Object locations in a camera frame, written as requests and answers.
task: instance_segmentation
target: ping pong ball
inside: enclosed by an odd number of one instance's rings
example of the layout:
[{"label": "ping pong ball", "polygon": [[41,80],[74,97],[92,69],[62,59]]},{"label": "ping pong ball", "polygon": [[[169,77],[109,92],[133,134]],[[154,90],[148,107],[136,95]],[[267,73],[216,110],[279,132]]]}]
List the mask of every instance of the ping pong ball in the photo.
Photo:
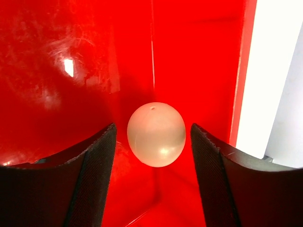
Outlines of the ping pong ball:
[{"label": "ping pong ball", "polygon": [[152,167],[173,163],[186,138],[185,124],[177,110],[165,103],[139,107],[127,126],[127,138],[134,155]]}]

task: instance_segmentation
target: shiny red plastic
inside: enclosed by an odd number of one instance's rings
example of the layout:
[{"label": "shiny red plastic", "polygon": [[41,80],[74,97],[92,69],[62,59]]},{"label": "shiny red plastic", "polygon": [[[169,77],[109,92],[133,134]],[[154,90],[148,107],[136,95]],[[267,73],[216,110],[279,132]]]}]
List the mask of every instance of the shiny red plastic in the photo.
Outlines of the shiny red plastic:
[{"label": "shiny red plastic", "polygon": [[[204,226],[189,128],[229,140],[244,11],[245,0],[2,3],[0,164],[34,163],[115,122],[102,226]],[[131,114],[152,101],[187,128],[164,168],[139,162],[126,138]]]}]

